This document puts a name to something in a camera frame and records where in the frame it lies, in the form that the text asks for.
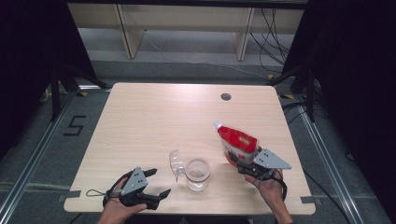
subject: table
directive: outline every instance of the table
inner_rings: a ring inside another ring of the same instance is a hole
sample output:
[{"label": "table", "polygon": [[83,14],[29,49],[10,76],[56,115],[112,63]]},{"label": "table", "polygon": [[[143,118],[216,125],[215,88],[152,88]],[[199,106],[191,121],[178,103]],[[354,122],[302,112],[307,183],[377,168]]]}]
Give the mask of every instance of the table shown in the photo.
[{"label": "table", "polygon": [[[223,93],[231,100],[221,99]],[[315,205],[302,203],[311,196],[276,91],[269,86],[117,83],[114,85],[78,169],[68,198],[68,212],[101,212],[103,197],[86,197],[89,189],[106,191],[123,174],[141,166],[157,168],[148,177],[145,193],[171,189],[157,210],[168,215],[271,214],[259,192],[225,159],[214,122],[245,131],[291,164],[284,171],[289,186],[286,205],[291,214],[310,215]],[[173,175],[169,154],[179,149],[184,162],[203,157],[211,165],[208,187],[201,192],[186,187],[185,177]]]}]

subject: clear lid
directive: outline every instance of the clear lid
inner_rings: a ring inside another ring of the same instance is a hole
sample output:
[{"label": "clear lid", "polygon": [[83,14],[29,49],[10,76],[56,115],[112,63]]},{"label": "clear lid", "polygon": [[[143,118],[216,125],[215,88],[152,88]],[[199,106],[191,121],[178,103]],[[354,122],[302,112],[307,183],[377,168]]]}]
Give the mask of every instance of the clear lid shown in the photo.
[{"label": "clear lid", "polygon": [[180,152],[178,149],[172,151],[169,154],[169,162],[171,164],[171,169],[175,177],[182,177],[184,174],[186,174],[183,166],[183,161],[180,158]]}]

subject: floor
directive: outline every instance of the floor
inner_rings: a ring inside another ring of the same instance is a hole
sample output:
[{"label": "floor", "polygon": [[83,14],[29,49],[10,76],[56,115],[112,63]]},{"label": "floor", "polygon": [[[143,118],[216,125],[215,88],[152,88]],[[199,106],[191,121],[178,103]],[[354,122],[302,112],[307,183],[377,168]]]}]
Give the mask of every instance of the floor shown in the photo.
[{"label": "floor", "polygon": [[[282,64],[261,54],[253,38],[247,43],[245,60],[238,62],[232,35],[227,33],[146,31],[132,60],[126,58],[118,30],[80,29],[80,33],[97,75],[106,82],[130,80],[130,69],[140,71],[135,81],[166,81],[166,73],[177,72],[181,67],[186,74],[172,77],[176,81],[193,81],[195,73],[204,69],[221,71],[224,77],[217,80],[203,75],[198,81],[205,82],[207,78],[211,82],[263,85],[268,75],[278,76],[276,71],[282,68]],[[254,36],[262,43],[261,34]],[[278,36],[286,48],[292,39],[293,35]],[[279,50],[269,50],[282,62]],[[304,97],[290,96],[291,82],[288,79],[276,87],[282,105]],[[90,85],[82,79],[78,83]],[[108,91],[88,89],[86,92],[88,97],[62,96],[66,110],[57,123],[50,122],[50,101],[43,102],[20,143],[1,160],[0,201],[15,199],[7,216],[1,217],[1,223],[93,223],[98,218],[98,214],[80,215],[63,210],[64,195],[73,182],[108,96]],[[84,132],[77,137],[65,137],[65,133],[74,131],[69,124],[78,115],[86,115],[78,121],[83,122]],[[301,107],[285,110],[285,118],[317,206],[314,215],[298,216],[295,220],[298,223],[390,223],[359,167],[347,156],[347,148],[323,105],[315,105],[315,123],[309,121]],[[249,219],[258,224],[274,223],[272,216]]]}]

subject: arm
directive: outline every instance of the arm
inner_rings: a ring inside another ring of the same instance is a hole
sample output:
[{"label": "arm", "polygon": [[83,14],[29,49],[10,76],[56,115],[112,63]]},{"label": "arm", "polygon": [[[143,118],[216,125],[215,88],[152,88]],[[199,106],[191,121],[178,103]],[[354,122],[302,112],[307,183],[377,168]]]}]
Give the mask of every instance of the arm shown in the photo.
[{"label": "arm", "polygon": [[[121,180],[121,182],[116,186],[116,189],[119,189],[126,180],[127,178]],[[147,208],[147,205],[144,203],[137,204],[132,207],[125,207],[120,202],[119,198],[116,197],[117,194],[111,196],[115,198],[108,200],[97,224],[122,224],[133,214],[141,212]]]},{"label": "arm", "polygon": [[[275,177],[281,178],[281,172],[276,172]],[[271,208],[276,220],[279,224],[293,223],[293,219],[289,214],[288,208],[282,200],[282,187],[273,179],[260,181],[251,175],[245,175],[245,180],[254,185],[264,198],[265,202]]]}]

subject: person's left hand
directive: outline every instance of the person's left hand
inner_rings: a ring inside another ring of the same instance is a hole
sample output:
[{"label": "person's left hand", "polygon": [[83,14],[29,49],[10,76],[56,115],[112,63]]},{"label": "person's left hand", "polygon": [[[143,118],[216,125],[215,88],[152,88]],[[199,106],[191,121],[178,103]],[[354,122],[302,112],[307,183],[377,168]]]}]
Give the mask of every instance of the person's left hand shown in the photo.
[{"label": "person's left hand", "polygon": [[[115,189],[120,189],[127,179],[128,178],[122,179]],[[120,202],[120,199],[116,197],[116,194],[118,193],[112,193],[110,195],[112,198],[107,201],[102,215],[97,222],[98,224],[122,224],[133,214],[141,212],[147,208],[145,203],[126,207]]]}]

